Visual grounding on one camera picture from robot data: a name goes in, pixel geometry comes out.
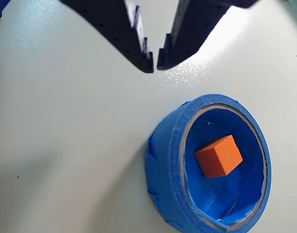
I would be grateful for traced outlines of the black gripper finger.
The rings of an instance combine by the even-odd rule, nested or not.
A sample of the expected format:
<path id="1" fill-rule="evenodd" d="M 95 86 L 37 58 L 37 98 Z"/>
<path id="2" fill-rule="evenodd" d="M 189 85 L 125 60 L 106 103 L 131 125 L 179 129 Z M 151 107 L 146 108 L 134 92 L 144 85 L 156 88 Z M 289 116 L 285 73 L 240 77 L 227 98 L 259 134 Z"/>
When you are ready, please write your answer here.
<path id="1" fill-rule="evenodd" d="M 159 49 L 157 69 L 168 70 L 185 61 L 205 42 L 231 6 L 249 8 L 254 0 L 181 0 L 171 33 Z"/>
<path id="2" fill-rule="evenodd" d="M 133 0 L 64 0 L 96 28 L 127 60 L 153 73 L 153 53 L 144 35 L 140 6 Z"/>

